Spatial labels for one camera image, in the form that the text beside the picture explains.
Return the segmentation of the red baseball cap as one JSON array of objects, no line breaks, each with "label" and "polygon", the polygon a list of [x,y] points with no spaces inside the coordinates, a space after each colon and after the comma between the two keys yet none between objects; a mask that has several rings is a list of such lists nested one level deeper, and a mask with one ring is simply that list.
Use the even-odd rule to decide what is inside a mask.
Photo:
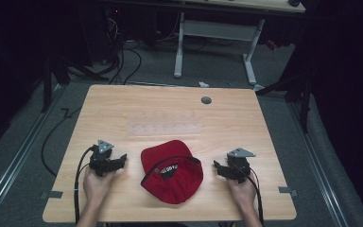
[{"label": "red baseball cap", "polygon": [[203,181],[201,161],[180,140],[144,149],[141,163],[145,171],[141,186],[165,203],[189,200]]}]

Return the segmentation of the black metal stand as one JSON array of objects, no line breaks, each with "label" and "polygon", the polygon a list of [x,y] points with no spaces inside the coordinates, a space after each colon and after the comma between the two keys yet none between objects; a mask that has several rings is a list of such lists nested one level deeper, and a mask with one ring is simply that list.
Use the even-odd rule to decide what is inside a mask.
[{"label": "black metal stand", "polygon": [[286,102],[299,102],[301,104],[299,124],[304,132],[308,132],[307,117],[310,110],[311,76],[306,72],[308,68],[304,61],[291,58],[277,82],[255,92],[258,96],[262,96],[272,91],[285,91]]},{"label": "black metal stand", "polygon": [[106,80],[101,77],[98,73],[95,73],[83,65],[71,61],[55,52],[48,52],[43,62],[43,108],[42,112],[46,113],[48,108],[51,106],[52,99],[52,78],[54,76],[58,84],[67,85],[70,83],[70,76],[67,73],[67,67],[74,67],[85,76],[95,80]]}]

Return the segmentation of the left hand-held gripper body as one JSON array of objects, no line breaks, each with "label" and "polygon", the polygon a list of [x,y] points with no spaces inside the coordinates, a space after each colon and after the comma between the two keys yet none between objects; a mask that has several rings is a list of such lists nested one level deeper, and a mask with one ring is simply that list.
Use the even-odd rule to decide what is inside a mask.
[{"label": "left hand-held gripper body", "polygon": [[97,144],[93,146],[93,155],[90,157],[89,167],[95,171],[98,177],[102,177],[106,171],[107,163],[111,160],[112,149],[114,145],[104,140],[98,139]]}]

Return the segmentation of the person's right hand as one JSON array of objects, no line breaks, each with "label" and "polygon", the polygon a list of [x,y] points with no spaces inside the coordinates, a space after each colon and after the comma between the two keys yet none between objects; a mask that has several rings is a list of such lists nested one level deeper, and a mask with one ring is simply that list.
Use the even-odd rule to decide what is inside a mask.
[{"label": "person's right hand", "polygon": [[254,208],[256,191],[250,180],[240,183],[239,181],[228,179],[227,183],[231,189],[233,201],[239,209],[247,211]]}]

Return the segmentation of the metal floor rail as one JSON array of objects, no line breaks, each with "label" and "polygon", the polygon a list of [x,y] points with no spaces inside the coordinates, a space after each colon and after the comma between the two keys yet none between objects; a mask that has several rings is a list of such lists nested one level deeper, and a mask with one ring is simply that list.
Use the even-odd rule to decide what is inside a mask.
[{"label": "metal floor rail", "polygon": [[347,227],[348,222],[341,210],[335,190],[327,178],[324,168],[320,162],[320,158],[316,153],[313,143],[311,142],[309,134],[305,132],[302,127],[299,111],[297,110],[295,104],[287,103],[287,107],[294,118],[295,124],[305,144],[310,166],[313,169],[315,179],[320,188],[320,193],[322,194],[323,200],[329,210],[331,218],[336,227]]},{"label": "metal floor rail", "polygon": [[22,169],[53,106],[66,90],[56,85],[53,97],[43,108],[43,89],[38,88],[26,106],[14,116],[0,140],[0,205]]}]

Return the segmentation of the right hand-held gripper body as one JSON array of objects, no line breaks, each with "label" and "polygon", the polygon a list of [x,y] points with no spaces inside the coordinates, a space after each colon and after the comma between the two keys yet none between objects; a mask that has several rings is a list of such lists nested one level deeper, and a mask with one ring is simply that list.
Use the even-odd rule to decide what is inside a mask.
[{"label": "right hand-held gripper body", "polygon": [[255,154],[244,148],[229,151],[227,153],[228,179],[237,180],[239,183],[245,182],[251,174],[251,166],[247,161],[250,157],[255,157]]}]

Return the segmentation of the grey tape piece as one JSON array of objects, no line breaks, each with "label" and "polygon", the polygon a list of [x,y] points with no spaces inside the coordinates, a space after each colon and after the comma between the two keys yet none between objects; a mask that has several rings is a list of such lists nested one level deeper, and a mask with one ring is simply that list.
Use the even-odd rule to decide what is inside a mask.
[{"label": "grey tape piece", "polygon": [[289,194],[291,197],[297,197],[298,196],[298,192],[295,189],[292,189],[288,186],[279,186],[278,190],[280,193],[282,194]]},{"label": "grey tape piece", "polygon": [[62,192],[60,192],[60,191],[44,191],[41,194],[41,198],[43,200],[47,200],[49,198],[60,199],[61,196],[62,196]]}]

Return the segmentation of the white-framed desk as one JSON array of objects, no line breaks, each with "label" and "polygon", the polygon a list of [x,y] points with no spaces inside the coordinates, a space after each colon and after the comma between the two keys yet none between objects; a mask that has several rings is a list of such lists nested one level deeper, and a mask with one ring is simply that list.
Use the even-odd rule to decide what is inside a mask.
[{"label": "white-framed desk", "polygon": [[[249,84],[256,85],[251,58],[262,33],[267,16],[302,16],[306,8],[301,3],[297,7],[288,0],[165,0],[163,3],[148,0],[108,0],[123,7],[143,9],[174,9],[180,12],[179,39],[175,59],[174,77],[182,76],[183,41],[185,36],[215,38],[249,42],[248,51],[242,56]],[[239,25],[222,22],[219,16],[257,16],[255,25]]]}]

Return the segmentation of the person's left hand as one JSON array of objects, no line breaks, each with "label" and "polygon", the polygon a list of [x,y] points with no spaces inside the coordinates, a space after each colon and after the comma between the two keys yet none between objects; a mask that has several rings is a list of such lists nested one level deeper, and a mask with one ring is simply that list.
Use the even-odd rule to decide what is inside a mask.
[{"label": "person's left hand", "polygon": [[98,177],[93,170],[86,167],[83,188],[87,198],[87,206],[98,208],[105,200],[116,172],[109,172],[103,177]]}]

